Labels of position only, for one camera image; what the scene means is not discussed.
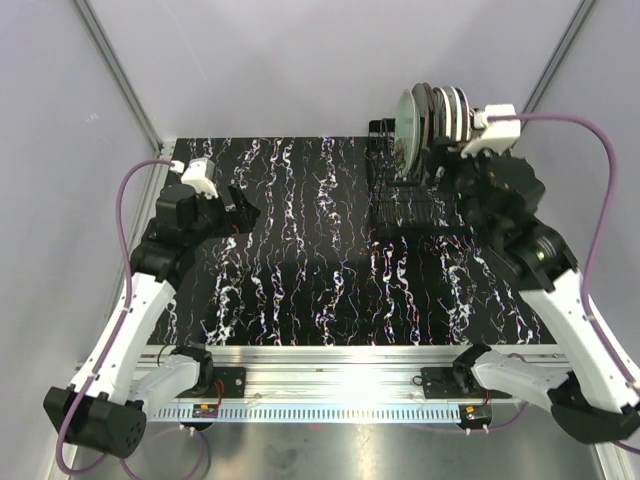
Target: metal bracket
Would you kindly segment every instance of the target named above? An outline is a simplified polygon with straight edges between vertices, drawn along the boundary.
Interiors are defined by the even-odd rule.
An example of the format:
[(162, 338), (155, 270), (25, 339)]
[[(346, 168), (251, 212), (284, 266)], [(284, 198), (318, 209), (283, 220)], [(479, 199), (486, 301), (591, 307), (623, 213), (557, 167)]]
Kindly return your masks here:
[(213, 367), (213, 384), (202, 395), (182, 393), (178, 398), (218, 398), (215, 383), (221, 380), (224, 384), (223, 399), (244, 398), (244, 390), (247, 384), (247, 369), (244, 367)]
[[(463, 394), (453, 379), (453, 367), (424, 367), (420, 369), (420, 378), (424, 398), (429, 400), (444, 400), (448, 398), (469, 398), (482, 400), (487, 398), (487, 391), (478, 389), (469, 394)], [(491, 398), (508, 399), (511, 395), (491, 390)]]
[[(573, 47), (579, 33), (587, 23), (591, 13), (595, 9), (599, 0), (582, 0), (576, 11), (573, 13), (569, 24), (564, 30), (560, 41), (556, 45), (555, 50), (551, 54), (547, 65), (544, 67), (536, 86), (534, 87), (529, 99), (522, 110), (523, 113), (533, 113), (537, 108), (542, 98), (547, 93), (551, 82), (555, 78), (560, 66), (564, 62), (567, 54)], [(522, 123), (522, 129), (527, 126), (528, 122)]]
[(460, 423), (457, 425), (462, 430), (483, 430), (492, 420), (491, 405), (460, 405)]
[(380, 407), (345, 406), (324, 403), (211, 403), (178, 401), (168, 404), (149, 422), (176, 421), (184, 425), (222, 423), (455, 423), (462, 409), (456, 403), (407, 403)]

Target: cable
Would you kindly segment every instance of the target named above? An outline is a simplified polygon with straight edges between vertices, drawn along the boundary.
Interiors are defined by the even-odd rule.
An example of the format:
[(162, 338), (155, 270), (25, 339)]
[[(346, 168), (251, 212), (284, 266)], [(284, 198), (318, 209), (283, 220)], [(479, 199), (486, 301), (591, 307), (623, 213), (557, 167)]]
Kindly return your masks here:
[[(516, 423), (518, 423), (521, 419), (522, 416), (524, 415), (524, 413), (527, 411), (527, 408), (529, 408), (529, 402), (525, 402), (522, 410), (520, 410), (515, 417), (513, 417), (511, 420), (509, 420), (507, 423), (504, 423), (502, 425), (498, 425), (496, 427), (492, 427), (489, 428), (489, 432), (502, 432), (503, 430), (506, 430), (512, 426), (514, 426)], [(433, 432), (433, 433), (444, 433), (444, 434), (454, 434), (454, 435), (459, 435), (459, 434), (467, 434), (466, 430), (446, 430), (444, 428), (434, 428), (434, 427), (429, 427), (426, 425), (408, 425), (411, 428), (414, 428), (416, 430), (425, 430), (427, 432)], [(470, 434), (477, 434), (477, 433), (482, 433), (482, 434), (487, 434), (486, 430), (469, 430)]]
[[(595, 124), (585, 120), (583, 118), (577, 117), (575, 115), (566, 115), (559, 113), (529, 113), (529, 114), (517, 114), (517, 115), (504, 115), (504, 116), (495, 116), (487, 118), (489, 122), (497, 122), (502, 120), (551, 120), (551, 121), (560, 121), (560, 122), (569, 122), (576, 123), (578, 125), (583, 126), (587, 130), (591, 131), (602, 143), (604, 150), (607, 154), (607, 158), (609, 160), (609, 182), (607, 185), (607, 193), (604, 197), (604, 202), (602, 203), (602, 210), (600, 211), (600, 217), (598, 218), (598, 224), (596, 226), (596, 231), (593, 235), (593, 240), (591, 242), (591, 247), (589, 249), (589, 255), (587, 256), (587, 261), (585, 263), (584, 272), (582, 273), (582, 285), (580, 287), (580, 300), (582, 301), (582, 306), (584, 308), (585, 313), (587, 314), (587, 319), (591, 324), (594, 332), (598, 339), (602, 342), (605, 350), (611, 357), (613, 363), (618, 367), (620, 373), (624, 377), (625, 381), (632, 386), (634, 391), (640, 395), (640, 384), (637, 383), (637, 380), (633, 378), (633, 375), (627, 368), (625, 362), (620, 358), (618, 352), (616, 352), (615, 347), (611, 344), (611, 341), (605, 334), (602, 326), (595, 318), (593, 314), (593, 309), (591, 308), (591, 302), (589, 298), (591, 296), (591, 272), (593, 270), (593, 265), (595, 263), (595, 258), (600, 250), (600, 244), (602, 242), (602, 235), (604, 233), (604, 228), (609, 218), (609, 214), (611, 212), (611, 205), (613, 203), (613, 198), (616, 194), (616, 188), (618, 186), (618, 157), (616, 156), (615, 149), (613, 148), (613, 144), (611, 140), (607, 137), (607, 135), (598, 128)], [(630, 445), (625, 445), (621, 442), (613, 442), (614, 445), (628, 451), (634, 453), (636, 455), (640, 455), (640, 449), (634, 448)]]
[(197, 413), (198, 418), (218, 418), (218, 409), (222, 405), (222, 397), (224, 396), (224, 382), (218, 379), (213, 383), (213, 386), (216, 387), (216, 392), (218, 392), (218, 403), (213, 407), (215, 411), (214, 413)]
[[(520, 360), (522, 360), (523, 362), (526, 362), (527, 360), (520, 355), (519, 353), (510, 353), (509, 355), (507, 355), (509, 358), (518, 358)], [(480, 405), (481, 407), (484, 407), (487, 403), (489, 403), (491, 401), (491, 392), (489, 390), (487, 390), (487, 397), (484, 401), (484, 403), (482, 405)], [(520, 421), (520, 419), (522, 418), (522, 415), (524, 415), (524, 412), (526, 412), (527, 408), (529, 407), (529, 402), (524, 402), (524, 405), (522, 406), (522, 410), (520, 410), (515, 417), (513, 417), (511, 420), (509, 420), (507, 423), (504, 423), (502, 425), (498, 425), (497, 427), (493, 427), (489, 429), (489, 432), (501, 432), (503, 430), (506, 430), (509, 427), (512, 427), (513, 425), (515, 425), (516, 423), (518, 423)], [(466, 430), (445, 430), (445, 429), (440, 429), (440, 428), (433, 428), (433, 427), (428, 427), (425, 425), (408, 425), (411, 428), (415, 428), (417, 430), (426, 430), (428, 432), (434, 432), (434, 433), (445, 433), (445, 434), (459, 434), (459, 433), (464, 433), (467, 434)], [(486, 430), (470, 430), (469, 433), (484, 433), (486, 434), (487, 431)]]
[(164, 352), (164, 349), (167, 347), (173, 347), (174, 345), (171, 345), (170, 343), (168, 343), (167, 345), (164, 345), (160, 351), (158, 352), (158, 357), (156, 358), (156, 363), (158, 364), (158, 366), (160, 366), (160, 357), (162, 356), (162, 352)]
[[(181, 431), (185, 430), (185, 427), (183, 425), (180, 425), (179, 427), (176, 427), (176, 428), (178, 428)], [(200, 440), (200, 456), (198, 457), (198, 461), (196, 462), (195, 466), (191, 469), (191, 471), (187, 474), (187, 476), (184, 477), (183, 480), (191, 480), (195, 476), (195, 474), (198, 472), (198, 470), (200, 469), (200, 465), (202, 465), (203, 460), (207, 456), (207, 440), (202, 434), (202, 432), (199, 432), (193, 427), (189, 428), (188, 430), (191, 436), (193, 436), (194, 433), (197, 433), (197, 437)], [(165, 436), (167, 433), (175, 432), (175, 431), (176, 431), (175, 428), (168, 428), (166, 430), (163, 430), (162, 432), (157, 434), (155, 437), (153, 437), (151, 440), (149, 440), (149, 443), (153, 443), (158, 438)], [(120, 459), (120, 465), (122, 466), (126, 474), (129, 475), (129, 477), (131, 477), (133, 480), (142, 480), (142, 478), (138, 477), (135, 473), (133, 473), (133, 471), (131, 470), (129, 465), (127, 465), (127, 462), (125, 461), (124, 458)]]
[(66, 475), (83, 475), (83, 474), (89, 473), (95, 470), (102, 462), (104, 462), (106, 458), (106, 454), (105, 454), (105, 455), (102, 455), (98, 460), (96, 460), (95, 463), (93, 463), (92, 465), (86, 468), (73, 469), (67, 466), (67, 464), (65, 463), (64, 457), (62, 455), (62, 449), (64, 446), (65, 437), (67, 436), (67, 431), (69, 430), (69, 425), (71, 424), (71, 420), (73, 419), (73, 416), (78, 410), (78, 406), (80, 405), (80, 402), (82, 401), (87, 391), (89, 390), (89, 387), (93, 383), (95, 376), (100, 371), (100, 368), (102, 367), (102, 364), (104, 363), (105, 358), (109, 354), (109, 351), (111, 350), (111, 347), (113, 346), (116, 340), (116, 337), (118, 336), (118, 332), (122, 328), (122, 324), (124, 323), (124, 320), (127, 316), (127, 312), (129, 311), (129, 308), (131, 306), (131, 297), (132, 297), (132, 290), (133, 290), (133, 287), (132, 287), (133, 275), (131, 273), (131, 264), (129, 263), (129, 251), (127, 248), (127, 241), (124, 237), (124, 227), (122, 225), (122, 198), (124, 196), (124, 190), (125, 190), (125, 187), (127, 186), (127, 183), (129, 182), (129, 179), (133, 176), (135, 172), (137, 172), (141, 168), (146, 167), (148, 165), (171, 166), (171, 162), (168, 160), (147, 160), (145, 162), (141, 162), (136, 166), (134, 166), (133, 168), (131, 168), (131, 170), (129, 170), (126, 173), (126, 175), (122, 179), (122, 182), (120, 183), (120, 187), (118, 188), (118, 195), (116, 197), (116, 228), (118, 231), (118, 241), (120, 243), (120, 252), (122, 253), (122, 258), (124, 260), (124, 271), (125, 271), (124, 307), (122, 312), (120, 312), (120, 316), (118, 317), (118, 320), (113, 328), (113, 331), (111, 332), (111, 335), (109, 336), (109, 339), (107, 340), (107, 343), (104, 346), (104, 349), (100, 353), (100, 356), (98, 357), (98, 359), (96, 360), (96, 363), (91, 369), (91, 375), (87, 377), (84, 384), (80, 388), (80, 391), (76, 395), (76, 398), (74, 398), (73, 402), (71, 402), (71, 406), (69, 407), (67, 414), (62, 420), (62, 425), (60, 425), (60, 431), (58, 432), (58, 438), (56, 440), (56, 463), (58, 464), (58, 468)]

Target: reflective metal surface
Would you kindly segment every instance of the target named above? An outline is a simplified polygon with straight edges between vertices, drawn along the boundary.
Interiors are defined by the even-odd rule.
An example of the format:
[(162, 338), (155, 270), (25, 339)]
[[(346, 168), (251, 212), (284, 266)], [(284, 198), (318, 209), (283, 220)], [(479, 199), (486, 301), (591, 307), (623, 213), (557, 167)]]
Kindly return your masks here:
[(382, 404), (362, 407), (326, 403), (230, 403), (223, 402), (213, 413), (207, 402), (181, 399), (161, 408), (149, 422), (164, 423), (460, 423), (457, 403)]
[[(145, 347), (136, 378), (156, 368), (161, 346)], [(411, 379), (426, 366), (450, 366), (465, 346), (429, 347), (210, 347), (218, 366), (247, 368), (244, 402), (384, 404), (430, 402)], [(567, 369), (557, 345), (498, 345), (536, 365)], [(162, 352), (162, 362), (171, 349)], [(449, 402), (459, 403), (455, 397)], [(211, 403), (210, 399), (201, 403)]]
[[(496, 408), (496, 423), (510, 418), (510, 405)], [(151, 424), (130, 459), (145, 480), (180, 479), (196, 462), (195, 438)], [(437, 426), (448, 429), (454, 427)], [(424, 431), (419, 425), (215, 424), (205, 431), (210, 466), (196, 479), (580, 479), (604, 478), (592, 447), (565, 435), (550, 415), (531, 408), (513, 428), (470, 437)], [(94, 457), (85, 450), (76, 467)], [(126, 479), (109, 459), (87, 480)]]

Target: metal floor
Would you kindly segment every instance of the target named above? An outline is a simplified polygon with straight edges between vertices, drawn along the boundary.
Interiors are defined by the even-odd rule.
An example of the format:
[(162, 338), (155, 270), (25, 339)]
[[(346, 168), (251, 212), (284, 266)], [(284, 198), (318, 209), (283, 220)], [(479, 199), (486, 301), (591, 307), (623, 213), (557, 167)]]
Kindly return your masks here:
[[(496, 407), (496, 424), (515, 413)], [(167, 424), (152, 423), (145, 438)], [(184, 478), (196, 462), (199, 443), (185, 432), (143, 441), (129, 465), (144, 480)], [(530, 408), (512, 428), (470, 437), (451, 425), (434, 426), (456, 434), (433, 433), (420, 425), (229, 424), (205, 431), (209, 465), (200, 480), (425, 480), (425, 479), (580, 479), (604, 478), (595, 449), (564, 434), (550, 415)], [(75, 467), (93, 453), (79, 452)], [(109, 459), (87, 480), (127, 479)]]

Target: black dish rack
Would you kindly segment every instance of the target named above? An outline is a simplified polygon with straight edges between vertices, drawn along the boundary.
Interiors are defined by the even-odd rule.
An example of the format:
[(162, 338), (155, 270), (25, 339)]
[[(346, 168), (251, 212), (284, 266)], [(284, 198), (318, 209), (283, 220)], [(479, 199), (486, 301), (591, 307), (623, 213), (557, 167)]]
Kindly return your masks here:
[(468, 234), (458, 215), (453, 189), (428, 181), (433, 172), (427, 172), (427, 151), (420, 151), (408, 176), (399, 176), (394, 129), (394, 119), (369, 122), (367, 182), (370, 222), (376, 238)]

